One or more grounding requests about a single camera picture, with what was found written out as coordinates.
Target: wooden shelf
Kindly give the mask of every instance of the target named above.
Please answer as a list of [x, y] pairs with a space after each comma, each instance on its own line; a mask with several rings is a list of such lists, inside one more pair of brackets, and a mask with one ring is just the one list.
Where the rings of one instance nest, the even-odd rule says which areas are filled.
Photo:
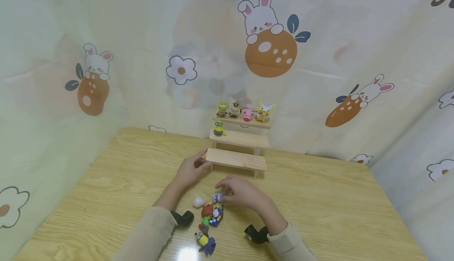
[[211, 129], [210, 140], [248, 148], [268, 149], [269, 147], [268, 138], [265, 136], [230, 130], [225, 130], [225, 132], [225, 136], [216, 136]]
[[232, 118], [232, 117], [218, 117], [215, 113], [213, 116], [213, 120], [221, 120], [223, 122], [239, 124], [242, 126], [259, 127], [259, 128], [265, 128], [265, 129], [271, 128], [271, 123], [269, 121], [266, 121], [266, 122], [257, 121], [255, 119], [255, 114], [254, 114], [254, 118], [249, 122], [244, 121], [243, 118], [241, 117], [241, 114], [239, 114], [237, 118]]
[[261, 156], [208, 148], [206, 160], [214, 165], [253, 170], [255, 177], [258, 172], [266, 171], [266, 160]]

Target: toy figure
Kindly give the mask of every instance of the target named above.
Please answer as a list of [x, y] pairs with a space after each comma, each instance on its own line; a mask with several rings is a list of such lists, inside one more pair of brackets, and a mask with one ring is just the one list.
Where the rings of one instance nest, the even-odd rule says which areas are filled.
[[222, 208], [214, 208], [213, 217], [211, 218], [211, 220], [209, 220], [210, 225], [218, 226], [219, 222], [222, 220], [222, 217], [224, 217], [224, 205], [222, 205]]
[[201, 217], [209, 217], [211, 218], [213, 216], [213, 204], [209, 205], [203, 205], [203, 208], [201, 209]]
[[203, 217], [203, 220], [199, 225], [199, 230], [201, 232], [203, 232], [203, 234], [208, 235], [209, 226], [210, 226], [210, 217]]
[[256, 120], [262, 122], [269, 120], [268, 115], [271, 114], [271, 110], [274, 109], [276, 105], [266, 106], [262, 103], [262, 100], [258, 101], [258, 105], [259, 105], [257, 106], [258, 115], [256, 115]]
[[221, 198], [224, 196], [224, 193], [216, 193], [213, 195], [213, 203], [221, 203]]
[[206, 255], [212, 255], [216, 247], [214, 238], [208, 237], [208, 235], [204, 235], [202, 232], [195, 233], [194, 235], [196, 235], [197, 242], [201, 245], [199, 252], [203, 250]]
[[216, 136], [221, 136], [221, 135], [226, 135], [226, 132], [224, 131], [224, 128], [222, 127], [222, 121], [216, 121], [214, 123], [214, 130], [213, 130], [213, 133], [216, 135]]
[[205, 201], [202, 197], [197, 196], [196, 198], [194, 198], [194, 203], [192, 204], [194, 208], [200, 208], [203, 205], [205, 205]]
[[240, 113], [240, 108], [238, 108], [240, 104], [238, 101], [233, 103], [233, 107], [230, 109], [230, 112], [228, 114], [229, 117], [237, 118], [238, 114]]
[[253, 111], [251, 109], [243, 109], [242, 114], [243, 120], [246, 122], [251, 121], [251, 119], [253, 118]]
[[220, 103], [219, 108], [216, 110], [216, 115], [218, 117], [226, 117], [227, 116], [227, 104]]

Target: beige sleeve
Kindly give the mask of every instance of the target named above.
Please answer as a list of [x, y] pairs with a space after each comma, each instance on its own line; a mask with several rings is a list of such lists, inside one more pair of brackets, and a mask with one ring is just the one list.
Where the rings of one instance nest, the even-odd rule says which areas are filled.
[[317, 261], [291, 223], [278, 235], [268, 234], [268, 240], [268, 247], [277, 261]]
[[168, 210], [148, 208], [117, 252], [114, 261], [156, 261], [177, 225]]

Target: table surface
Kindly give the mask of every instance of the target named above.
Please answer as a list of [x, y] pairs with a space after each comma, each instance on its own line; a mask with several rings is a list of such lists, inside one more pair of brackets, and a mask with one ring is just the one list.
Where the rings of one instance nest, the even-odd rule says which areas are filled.
[[[175, 174], [181, 160], [213, 146], [208, 139], [127, 127], [96, 159], [77, 186], [38, 228], [14, 260], [110, 260]], [[226, 207], [210, 235], [211, 257], [194, 239], [200, 211], [228, 174], [250, 179], [271, 196], [320, 261], [418, 261], [421, 249], [364, 165], [283, 151], [265, 152], [267, 170], [214, 166], [182, 197], [177, 211], [192, 210], [188, 229], [177, 228], [161, 260], [273, 260], [266, 245], [251, 243], [244, 229], [263, 226], [256, 213]]]

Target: patterned backdrop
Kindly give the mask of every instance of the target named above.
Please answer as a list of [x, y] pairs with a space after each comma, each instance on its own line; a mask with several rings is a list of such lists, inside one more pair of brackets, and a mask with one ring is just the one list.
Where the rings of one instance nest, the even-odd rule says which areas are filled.
[[8, 260], [123, 126], [207, 137], [220, 102], [259, 100], [270, 130], [229, 128], [366, 165], [453, 255], [454, 0], [0, 1]]

